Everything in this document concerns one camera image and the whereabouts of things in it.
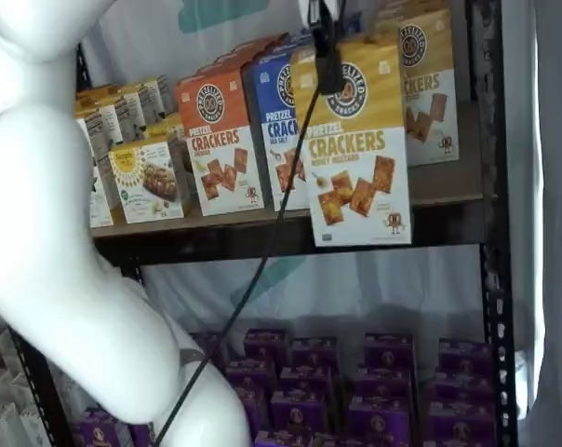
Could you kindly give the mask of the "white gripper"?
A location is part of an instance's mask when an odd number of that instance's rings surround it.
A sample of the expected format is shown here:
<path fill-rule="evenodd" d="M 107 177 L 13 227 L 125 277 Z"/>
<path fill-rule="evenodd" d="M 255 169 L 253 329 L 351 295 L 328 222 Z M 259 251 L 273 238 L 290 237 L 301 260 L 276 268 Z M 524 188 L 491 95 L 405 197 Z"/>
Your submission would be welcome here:
<path fill-rule="evenodd" d="M 341 19 L 345 1 L 299 0 L 303 23 L 310 23 L 314 39 L 315 68 L 322 95 L 332 95 L 343 90 L 341 53 L 337 44 L 341 37 Z"/>

